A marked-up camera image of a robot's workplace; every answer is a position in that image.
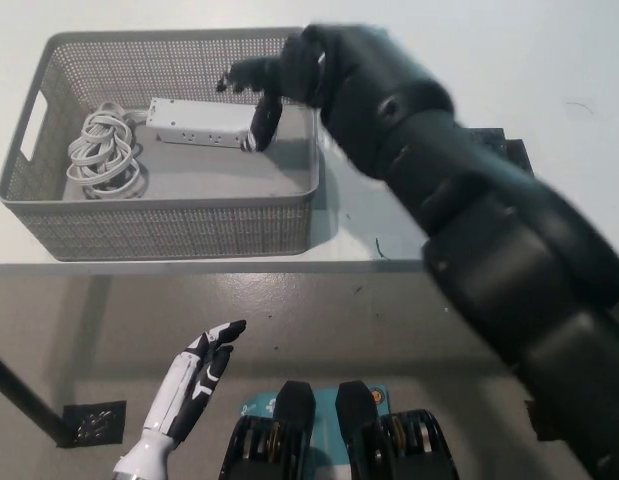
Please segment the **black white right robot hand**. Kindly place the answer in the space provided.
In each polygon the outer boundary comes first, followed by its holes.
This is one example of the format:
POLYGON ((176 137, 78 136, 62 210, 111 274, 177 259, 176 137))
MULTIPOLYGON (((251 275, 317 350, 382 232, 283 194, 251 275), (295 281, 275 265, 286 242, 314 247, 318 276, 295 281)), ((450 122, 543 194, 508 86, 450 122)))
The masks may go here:
POLYGON ((376 26, 310 24, 287 37, 282 50, 269 56, 238 60, 225 70, 216 91, 260 95, 247 133, 240 140, 244 152, 262 152, 271 144, 282 115, 283 101, 311 109, 329 108, 338 86, 357 69, 357 57, 344 50, 347 34, 387 37, 376 26))

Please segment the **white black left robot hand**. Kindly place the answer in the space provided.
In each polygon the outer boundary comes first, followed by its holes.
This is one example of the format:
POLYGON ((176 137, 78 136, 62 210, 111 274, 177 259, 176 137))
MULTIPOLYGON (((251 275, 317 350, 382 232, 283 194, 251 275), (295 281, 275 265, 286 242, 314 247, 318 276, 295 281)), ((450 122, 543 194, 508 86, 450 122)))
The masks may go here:
POLYGON ((143 428, 182 443, 206 409, 231 354, 232 342, 246 329, 244 320, 213 327, 176 355, 152 402, 143 428))

